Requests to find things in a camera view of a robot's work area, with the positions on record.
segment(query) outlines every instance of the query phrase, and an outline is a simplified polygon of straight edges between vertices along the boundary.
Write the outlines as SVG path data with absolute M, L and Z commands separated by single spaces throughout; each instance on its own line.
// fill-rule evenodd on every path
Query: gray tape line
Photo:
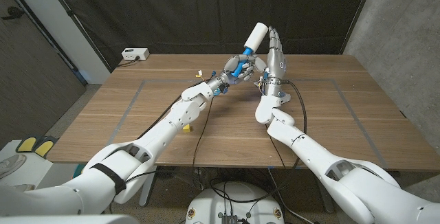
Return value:
M 364 128 L 364 126 L 362 125 L 361 121 L 359 120 L 359 118 L 355 114 L 355 111 L 351 108 L 351 106 L 349 104 L 349 101 L 345 98 L 343 92 L 339 88 L 339 85 L 336 83 L 336 80 L 335 79 L 331 79 L 331 82 L 335 86 L 336 90 L 338 90 L 339 96 L 342 98 L 342 101 L 344 101 L 345 106 L 350 111 L 351 116 L 353 117 L 353 119 L 355 120 L 356 124 L 359 126 L 360 130 L 364 134 L 366 140 L 369 142 L 369 144 L 371 146 L 371 149 L 373 149 L 373 152 L 376 154 L 376 156 L 379 159 L 380 163 L 382 164 L 382 166 L 384 168 L 388 168 L 388 164 L 386 163 L 385 159 L 380 154 L 379 149 L 377 149 L 376 144 L 373 142 L 373 140 L 371 139 L 371 137 L 368 134 L 368 132 L 366 132 L 366 129 Z
M 350 112 L 351 116 L 353 117 L 353 119 L 355 120 L 357 126 L 362 131 L 362 134 L 364 134 L 365 139 L 370 144 L 370 147 L 373 150 L 373 152 L 376 154 L 376 157 L 379 159 L 380 163 L 382 164 L 382 166 L 384 168 L 388 168 L 388 164 L 386 163 L 385 159 L 380 154 L 379 149 L 377 149 L 376 144 L 373 142 L 373 140 L 371 139 L 370 135 L 368 134 L 368 132 L 366 131 L 366 129 L 362 125 L 362 123 L 359 120 L 359 118 L 357 117 L 355 111 L 353 110 L 353 108 L 351 108 L 351 105 L 350 105 L 349 101 L 345 98 L 344 93 L 339 88 L 339 85 L 337 84 L 335 79 L 332 79 L 332 78 L 321 78 L 321 79 L 310 78 L 310 79 L 304 79 L 303 78 L 303 79 L 290 79 L 290 80 L 291 81 L 298 81 L 298 82 L 304 82 L 304 81 L 327 81 L 327 82 L 331 82 L 333 84 L 333 86 L 336 88 L 336 91 L 338 91 L 339 96 L 341 97 L 341 99 L 344 102 L 345 106 L 349 110 L 349 112 Z
M 129 112 L 131 110 L 131 107 L 134 105 L 136 99 L 139 96 L 139 93 L 144 88 L 145 83 L 148 83 L 148 82 L 197 82 L 197 81 L 199 81 L 199 80 L 174 80 L 174 79 L 143 80 L 142 83 L 140 84 L 139 88 L 137 89 L 135 95 L 131 99 L 131 102 L 130 102 L 129 106 L 126 108 L 126 110 L 124 112 L 124 115 L 121 117 L 121 120 L 119 121 L 118 125 L 116 126 L 116 128 L 113 131 L 113 133 L 111 134 L 111 137 L 110 137 L 109 141 L 107 142 L 106 146 L 108 146 L 108 145 L 113 143 L 113 140 L 115 139 L 116 135 L 118 134 L 119 129 L 121 128 L 121 126 L 124 124 L 125 118 L 129 114 Z
M 351 116 L 353 117 L 353 119 L 355 120 L 357 126 L 360 128 L 360 130 L 362 131 L 362 133 L 364 134 L 366 140 L 368 141 L 368 143 L 370 144 L 371 149 L 373 149 L 373 152 L 376 154 L 377 158 L 379 159 L 379 161 L 381 162 L 381 164 L 383 165 L 383 167 L 388 168 L 387 163 L 385 162 L 384 158 L 382 157 L 382 155 L 380 154 L 379 150 L 377 149 L 375 143 L 373 142 L 373 140 L 370 138 L 370 135 L 368 134 L 368 132 L 366 131 L 366 129 L 364 128 L 364 126 L 362 125 L 362 123 L 359 121 L 359 118 L 357 117 L 357 115 L 355 114 L 354 110 L 351 108 L 349 102 L 347 101 L 347 99 L 345 98 L 343 92 L 341 91 L 341 89 L 339 88 L 339 85 L 337 84 L 337 82 L 334 79 L 331 78 L 308 78 L 308 79 L 290 79 L 291 81 L 327 81 L 327 82 L 331 82 L 333 84 L 333 86 L 336 88 L 336 90 L 339 93 L 339 96 L 341 97 L 342 101 L 345 103 L 345 106 L 347 107 L 347 109 L 349 110 Z M 135 103 L 136 99 L 139 96 L 139 93 L 141 92 L 142 88 L 144 87 L 145 83 L 148 82 L 197 82 L 199 80 L 176 80 L 176 79 L 152 79 L 152 80 L 143 80 L 141 85 L 139 86 L 139 88 L 136 91 L 136 94 L 133 96 L 133 99 L 130 102 L 130 105 L 127 107 L 124 115 L 121 117 L 121 120 L 119 121 L 118 125 L 116 126 L 115 130 L 113 131 L 113 133 L 111 134 L 111 137 L 109 139 L 109 141 L 107 142 L 107 146 L 113 143 L 113 140 L 115 139 L 116 135 L 118 134 L 118 131 L 120 129 L 120 127 L 122 126 L 122 124 L 125 121 L 125 118 L 127 117 L 127 115 L 129 114 L 131 107 L 133 106 L 133 104 Z
M 145 85 L 145 80 L 142 81 L 142 83 L 140 84 L 139 88 L 137 89 L 135 95 L 133 96 L 133 98 L 131 99 L 131 102 L 129 104 L 129 107 L 126 108 L 124 115 L 121 117 L 121 120 L 119 121 L 118 125 L 116 126 L 115 130 L 113 131 L 113 133 L 111 134 L 111 137 L 109 139 L 109 141 L 107 142 L 106 146 L 110 145 L 113 143 L 113 140 L 115 139 L 116 135 L 118 134 L 119 129 L 121 128 L 122 124 L 124 124 L 125 118 L 127 117 L 127 115 L 129 114 L 131 107 L 133 106 L 133 104 L 135 103 L 136 99 L 139 96 L 140 91 L 142 90 L 142 88 Z

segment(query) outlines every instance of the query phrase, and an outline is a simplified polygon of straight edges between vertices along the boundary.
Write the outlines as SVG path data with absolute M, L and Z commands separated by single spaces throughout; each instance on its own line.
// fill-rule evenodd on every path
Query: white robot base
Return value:
M 218 183 L 214 188 L 218 189 L 220 194 L 224 194 L 224 189 L 226 196 L 238 201 L 257 199 L 267 194 L 266 191 L 250 183 L 240 181 Z M 205 189 L 192 200 L 186 213 L 185 223 L 234 224 L 241 219 L 245 219 L 249 223 L 284 223 L 280 205 L 273 197 L 267 197 L 256 203 L 235 203 L 220 197 L 212 188 Z

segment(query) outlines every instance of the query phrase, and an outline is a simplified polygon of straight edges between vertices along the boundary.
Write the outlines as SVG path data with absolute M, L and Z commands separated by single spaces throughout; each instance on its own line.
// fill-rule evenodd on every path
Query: silver metal joint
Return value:
M 211 88 L 212 91 L 215 91 L 217 88 L 219 88 L 222 85 L 225 85 L 228 82 L 228 76 L 225 72 L 221 72 L 219 76 L 211 79 L 207 82 L 208 86 Z
M 265 84 L 265 95 L 280 97 L 281 80 L 278 78 L 268 78 Z

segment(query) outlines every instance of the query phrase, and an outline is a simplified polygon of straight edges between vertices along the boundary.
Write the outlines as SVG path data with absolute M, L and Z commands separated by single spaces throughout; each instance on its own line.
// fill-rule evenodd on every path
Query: white cylinder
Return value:
M 258 22 L 255 25 L 254 30 L 252 30 L 252 33 L 249 35 L 249 38 L 247 38 L 245 47 L 250 48 L 255 52 L 259 48 L 261 41 L 267 33 L 267 30 L 268 28 L 265 24 Z

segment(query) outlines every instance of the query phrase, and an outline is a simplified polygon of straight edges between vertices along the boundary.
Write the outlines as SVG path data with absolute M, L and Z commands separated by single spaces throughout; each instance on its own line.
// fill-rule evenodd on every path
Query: dark wall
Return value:
M 257 22 L 286 54 L 337 54 L 361 0 L 65 0 L 114 69 L 125 47 L 236 54 Z M 258 53 L 267 53 L 264 41 Z

